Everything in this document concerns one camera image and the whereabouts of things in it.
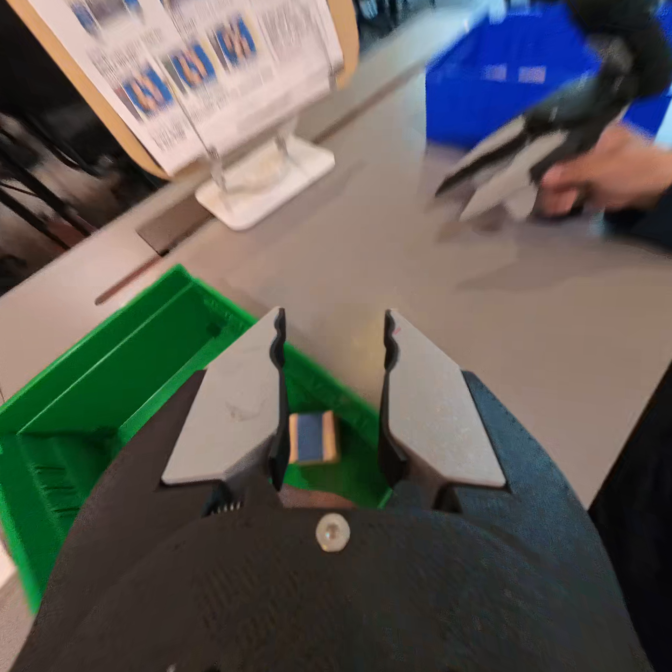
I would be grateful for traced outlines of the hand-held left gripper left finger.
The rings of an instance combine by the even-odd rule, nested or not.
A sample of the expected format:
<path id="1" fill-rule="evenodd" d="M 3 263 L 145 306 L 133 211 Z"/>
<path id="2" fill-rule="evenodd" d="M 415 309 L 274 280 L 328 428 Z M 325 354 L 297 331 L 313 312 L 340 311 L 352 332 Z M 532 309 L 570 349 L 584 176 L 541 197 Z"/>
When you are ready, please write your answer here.
<path id="1" fill-rule="evenodd" d="M 207 365 L 162 483 L 232 487 L 257 471 L 281 488 L 290 455 L 285 340 L 285 311 L 274 308 Z"/>

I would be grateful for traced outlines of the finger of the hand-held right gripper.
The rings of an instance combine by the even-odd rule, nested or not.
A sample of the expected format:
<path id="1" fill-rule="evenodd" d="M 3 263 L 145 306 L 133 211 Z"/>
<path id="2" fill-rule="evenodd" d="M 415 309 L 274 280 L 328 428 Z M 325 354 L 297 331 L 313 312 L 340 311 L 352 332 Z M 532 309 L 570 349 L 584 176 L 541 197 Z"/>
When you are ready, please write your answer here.
<path id="1" fill-rule="evenodd" d="M 532 168 L 561 147 L 568 135 L 568 130 L 557 130 L 527 143 L 508 166 L 496 172 L 476 189 L 458 221 L 472 220 L 490 211 L 521 189 L 530 188 L 533 185 Z"/>
<path id="2" fill-rule="evenodd" d="M 516 117 L 478 143 L 446 175 L 435 192 L 440 197 L 492 164 L 509 158 L 525 147 L 529 139 L 527 118 Z"/>

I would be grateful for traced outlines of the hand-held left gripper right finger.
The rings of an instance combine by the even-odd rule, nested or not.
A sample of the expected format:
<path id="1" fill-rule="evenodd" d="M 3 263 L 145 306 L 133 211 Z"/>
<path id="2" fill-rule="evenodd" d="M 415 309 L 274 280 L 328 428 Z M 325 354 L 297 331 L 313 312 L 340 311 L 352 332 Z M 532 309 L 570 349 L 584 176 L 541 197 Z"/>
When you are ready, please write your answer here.
<path id="1" fill-rule="evenodd" d="M 455 486 L 507 479 L 460 366 L 395 309 L 384 316 L 378 464 L 397 493 L 441 508 Z"/>

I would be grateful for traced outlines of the blue plastic bin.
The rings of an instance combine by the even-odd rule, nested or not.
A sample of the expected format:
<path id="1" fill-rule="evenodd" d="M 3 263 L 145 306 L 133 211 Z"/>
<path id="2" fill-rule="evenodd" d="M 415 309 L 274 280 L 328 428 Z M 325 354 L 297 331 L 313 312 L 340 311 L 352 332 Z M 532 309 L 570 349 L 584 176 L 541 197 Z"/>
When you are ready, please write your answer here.
<path id="1" fill-rule="evenodd" d="M 671 46 L 671 5 L 664 3 L 657 17 Z M 559 88 L 594 75 L 599 67 L 599 58 L 569 18 L 564 1 L 539 1 L 525 12 L 482 21 L 427 67 L 427 139 L 474 148 Z M 638 116 L 636 126 L 655 138 L 670 103 L 671 84 L 656 96 L 635 101 L 612 122 L 642 107 L 646 117 Z"/>

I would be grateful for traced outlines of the blue-striped wooden cube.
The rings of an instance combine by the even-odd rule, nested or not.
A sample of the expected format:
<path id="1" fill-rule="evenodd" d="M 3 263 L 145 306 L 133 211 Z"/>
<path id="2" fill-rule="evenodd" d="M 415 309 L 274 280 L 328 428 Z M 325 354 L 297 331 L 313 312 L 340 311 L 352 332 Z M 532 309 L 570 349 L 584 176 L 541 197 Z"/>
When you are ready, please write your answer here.
<path id="1" fill-rule="evenodd" d="M 304 466 L 338 463 L 341 458 L 338 427 L 333 411 L 291 414 L 289 463 Z"/>

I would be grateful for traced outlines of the green plastic bin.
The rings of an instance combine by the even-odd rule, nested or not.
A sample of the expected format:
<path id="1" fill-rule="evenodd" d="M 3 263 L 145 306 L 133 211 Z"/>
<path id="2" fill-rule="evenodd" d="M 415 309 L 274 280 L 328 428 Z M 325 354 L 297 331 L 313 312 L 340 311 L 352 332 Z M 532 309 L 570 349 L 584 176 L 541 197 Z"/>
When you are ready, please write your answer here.
<path id="1" fill-rule="evenodd" d="M 1 406 L 1 525 L 31 613 L 106 467 L 256 322 L 177 265 Z"/>

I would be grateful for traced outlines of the person's right forearm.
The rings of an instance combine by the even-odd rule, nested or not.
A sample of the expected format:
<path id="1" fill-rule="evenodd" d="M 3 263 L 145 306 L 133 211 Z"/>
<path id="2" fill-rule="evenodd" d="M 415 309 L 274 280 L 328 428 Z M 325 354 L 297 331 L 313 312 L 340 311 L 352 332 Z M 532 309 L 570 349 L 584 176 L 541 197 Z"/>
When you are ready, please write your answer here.
<path id="1" fill-rule="evenodd" d="M 603 216 L 612 235 L 671 252 L 671 188 L 647 209 L 630 208 Z"/>

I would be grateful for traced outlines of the person's right hand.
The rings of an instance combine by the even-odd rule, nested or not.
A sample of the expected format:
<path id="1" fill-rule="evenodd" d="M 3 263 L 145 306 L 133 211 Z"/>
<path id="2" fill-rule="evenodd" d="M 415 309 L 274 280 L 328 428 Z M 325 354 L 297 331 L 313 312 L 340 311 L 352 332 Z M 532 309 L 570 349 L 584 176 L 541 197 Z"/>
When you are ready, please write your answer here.
<path id="1" fill-rule="evenodd" d="M 544 175 L 539 213 L 567 215 L 580 201 L 597 211 L 646 210 L 671 187 L 671 149 L 626 124 L 611 124 L 587 153 Z"/>

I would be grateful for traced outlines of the instruction sheet on stand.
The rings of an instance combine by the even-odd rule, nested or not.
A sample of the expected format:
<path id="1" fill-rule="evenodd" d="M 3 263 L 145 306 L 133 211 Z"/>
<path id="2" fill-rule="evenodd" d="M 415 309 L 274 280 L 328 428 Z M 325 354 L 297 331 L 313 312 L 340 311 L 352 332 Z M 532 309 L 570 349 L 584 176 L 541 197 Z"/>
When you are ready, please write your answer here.
<path id="1" fill-rule="evenodd" d="M 174 175 L 166 175 L 121 119 L 96 92 L 63 46 L 40 19 L 30 1 L 7 1 L 14 14 L 95 112 L 124 152 L 147 173 L 173 180 L 208 168 L 210 176 L 197 187 L 197 203 L 233 231 L 246 231 L 323 178 L 335 166 L 330 150 L 296 135 L 298 116 L 313 104 L 342 89 L 359 59 L 356 11 L 351 1 L 328 1 L 343 51 L 344 65 L 326 94 L 304 105 L 254 139 L 223 155 L 209 149 Z"/>

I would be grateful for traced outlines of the person's leg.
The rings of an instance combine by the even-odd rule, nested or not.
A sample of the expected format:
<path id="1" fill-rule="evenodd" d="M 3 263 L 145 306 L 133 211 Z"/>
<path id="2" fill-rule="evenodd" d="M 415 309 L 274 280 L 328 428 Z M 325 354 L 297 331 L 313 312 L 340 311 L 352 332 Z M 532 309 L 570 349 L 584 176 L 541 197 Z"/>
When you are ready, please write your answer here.
<path id="1" fill-rule="evenodd" d="M 671 366 L 596 494 L 589 515 L 651 666 L 671 670 Z"/>

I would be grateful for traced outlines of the printed instruction sheet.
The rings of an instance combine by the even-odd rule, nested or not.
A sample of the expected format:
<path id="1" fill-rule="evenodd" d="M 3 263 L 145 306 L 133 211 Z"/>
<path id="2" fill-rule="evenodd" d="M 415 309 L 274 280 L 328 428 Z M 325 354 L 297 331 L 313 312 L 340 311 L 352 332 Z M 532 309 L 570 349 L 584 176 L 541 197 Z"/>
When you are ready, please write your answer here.
<path id="1" fill-rule="evenodd" d="M 223 155 L 329 92 L 327 1 L 30 1 L 159 169 Z"/>

